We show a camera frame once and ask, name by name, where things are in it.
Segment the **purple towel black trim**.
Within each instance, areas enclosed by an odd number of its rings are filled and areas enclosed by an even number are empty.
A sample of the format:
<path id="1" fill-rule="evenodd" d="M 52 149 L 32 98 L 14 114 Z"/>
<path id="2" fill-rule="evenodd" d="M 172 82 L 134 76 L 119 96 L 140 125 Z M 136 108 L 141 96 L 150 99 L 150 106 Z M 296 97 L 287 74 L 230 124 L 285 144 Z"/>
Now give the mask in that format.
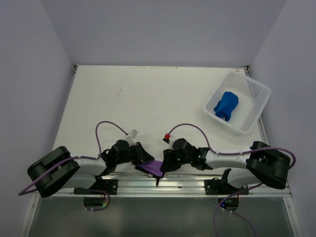
<path id="1" fill-rule="evenodd" d="M 160 170 L 162 164 L 162 161 L 153 160 L 151 162 L 138 164 L 135 166 L 135 169 L 144 172 L 147 175 L 151 175 L 156 179 L 156 186 L 158 186 L 160 179 L 165 175 L 165 173 Z"/>

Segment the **blue towel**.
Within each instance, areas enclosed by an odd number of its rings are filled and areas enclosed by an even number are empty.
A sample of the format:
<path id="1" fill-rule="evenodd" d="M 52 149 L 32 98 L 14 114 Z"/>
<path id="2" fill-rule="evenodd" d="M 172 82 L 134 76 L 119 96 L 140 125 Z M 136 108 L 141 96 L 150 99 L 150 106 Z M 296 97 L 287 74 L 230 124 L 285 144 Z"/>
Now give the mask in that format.
<path id="1" fill-rule="evenodd" d="M 215 111 L 215 115 L 217 117 L 228 122 L 231 119 L 232 112 L 237 107 L 238 103 L 238 97 L 234 93 L 226 91 L 213 110 Z"/>

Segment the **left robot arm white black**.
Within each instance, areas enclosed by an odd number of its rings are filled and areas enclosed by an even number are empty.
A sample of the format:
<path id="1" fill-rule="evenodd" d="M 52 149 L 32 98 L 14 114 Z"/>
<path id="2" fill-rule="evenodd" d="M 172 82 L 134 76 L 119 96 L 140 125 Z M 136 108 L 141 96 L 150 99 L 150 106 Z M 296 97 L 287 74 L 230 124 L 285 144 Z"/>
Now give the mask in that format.
<path id="1" fill-rule="evenodd" d="M 118 140 L 98 158 L 73 157 L 65 146 L 60 146 L 33 163 L 27 174 L 32 180 L 31 186 L 35 186 L 43 198 L 66 188 L 97 194 L 106 190 L 102 176 L 113 173 L 118 165 L 142 165 L 154 160 L 141 143 L 130 144 L 126 140 Z"/>

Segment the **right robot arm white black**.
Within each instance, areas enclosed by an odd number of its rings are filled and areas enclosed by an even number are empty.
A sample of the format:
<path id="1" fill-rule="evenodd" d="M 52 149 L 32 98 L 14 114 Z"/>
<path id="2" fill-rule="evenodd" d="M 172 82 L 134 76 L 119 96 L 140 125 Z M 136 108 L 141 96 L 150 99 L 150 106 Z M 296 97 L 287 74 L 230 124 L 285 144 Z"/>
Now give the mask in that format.
<path id="1" fill-rule="evenodd" d="M 200 171 L 225 168 L 220 188 L 226 194 L 257 183 L 279 190 L 286 187 L 290 157 L 263 142 L 255 141 L 249 148 L 231 152 L 213 152 L 210 148 L 197 148 L 184 138 L 166 135 L 163 141 L 169 145 L 163 152 L 163 173 L 176 171 L 185 164 Z"/>

